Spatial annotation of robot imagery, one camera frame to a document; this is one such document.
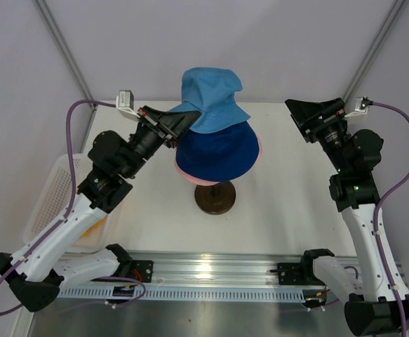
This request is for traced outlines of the light blue hat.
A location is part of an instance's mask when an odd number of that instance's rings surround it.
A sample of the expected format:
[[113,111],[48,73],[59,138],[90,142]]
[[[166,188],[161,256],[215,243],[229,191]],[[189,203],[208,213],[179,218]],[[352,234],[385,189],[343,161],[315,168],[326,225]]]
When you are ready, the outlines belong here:
[[194,67],[182,75],[181,103],[170,112],[199,111],[201,116],[191,130],[216,133],[250,119],[235,100],[235,94],[242,89],[241,80],[231,70]]

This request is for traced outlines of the dark blue bucket hat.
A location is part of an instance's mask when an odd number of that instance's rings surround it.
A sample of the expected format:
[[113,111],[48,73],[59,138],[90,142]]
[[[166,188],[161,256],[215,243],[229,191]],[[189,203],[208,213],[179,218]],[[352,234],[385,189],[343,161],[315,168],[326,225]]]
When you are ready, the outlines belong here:
[[175,162],[191,177],[219,183],[247,173],[259,154],[259,140],[245,121],[214,133],[188,131],[177,146]]

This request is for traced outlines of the pink bucket hat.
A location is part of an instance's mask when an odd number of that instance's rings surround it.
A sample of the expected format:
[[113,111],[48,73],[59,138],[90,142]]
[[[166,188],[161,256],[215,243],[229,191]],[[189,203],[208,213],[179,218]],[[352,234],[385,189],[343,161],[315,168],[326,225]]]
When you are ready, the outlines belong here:
[[[257,143],[258,143],[258,147],[259,147],[259,152],[257,155],[257,159],[255,160],[252,168],[259,162],[260,158],[262,157],[262,143],[261,140],[259,138],[257,138]],[[175,169],[176,171],[187,181],[195,184],[195,185],[200,185],[200,186],[213,186],[213,185],[217,185],[218,182],[217,181],[211,181],[211,180],[203,180],[194,176],[189,175],[188,173],[186,173],[185,171],[183,171],[177,161],[175,161]]]

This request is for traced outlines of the yellow hat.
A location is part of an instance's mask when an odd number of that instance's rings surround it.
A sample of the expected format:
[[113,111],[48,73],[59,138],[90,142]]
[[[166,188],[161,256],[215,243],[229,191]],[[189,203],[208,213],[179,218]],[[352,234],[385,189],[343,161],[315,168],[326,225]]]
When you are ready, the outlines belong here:
[[100,242],[107,222],[107,216],[96,222],[87,229],[76,241],[75,245],[80,247],[91,248]]

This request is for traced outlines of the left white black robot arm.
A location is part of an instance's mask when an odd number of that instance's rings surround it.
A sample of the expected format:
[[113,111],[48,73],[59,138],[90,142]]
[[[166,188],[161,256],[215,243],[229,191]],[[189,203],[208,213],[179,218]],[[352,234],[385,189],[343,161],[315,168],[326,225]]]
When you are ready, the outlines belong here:
[[92,169],[77,183],[72,141],[67,140],[72,190],[63,211],[28,244],[15,253],[0,253],[0,284],[6,282],[19,306],[38,312],[65,289],[84,282],[108,280],[142,284],[131,279],[133,259],[118,244],[97,253],[61,261],[67,249],[90,227],[109,215],[132,190],[128,180],[165,145],[174,148],[201,116],[197,110],[162,112],[148,106],[134,110],[132,104],[109,104],[124,117],[137,122],[136,131],[124,140],[114,131],[104,131],[88,153]]

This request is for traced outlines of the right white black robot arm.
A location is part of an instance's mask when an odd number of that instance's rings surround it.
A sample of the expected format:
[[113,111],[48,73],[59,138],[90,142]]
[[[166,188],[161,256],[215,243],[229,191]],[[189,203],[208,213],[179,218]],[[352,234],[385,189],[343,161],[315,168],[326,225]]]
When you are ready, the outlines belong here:
[[357,100],[346,112],[341,98],[311,103],[288,99],[286,106],[302,137],[318,143],[334,166],[330,196],[348,227],[358,266],[342,266],[328,249],[305,251],[298,263],[277,267],[282,285],[326,286],[344,306],[355,336],[378,336],[409,329],[409,289],[386,236],[373,169],[380,163],[383,139],[376,132],[349,131],[349,120],[366,114],[373,102]]

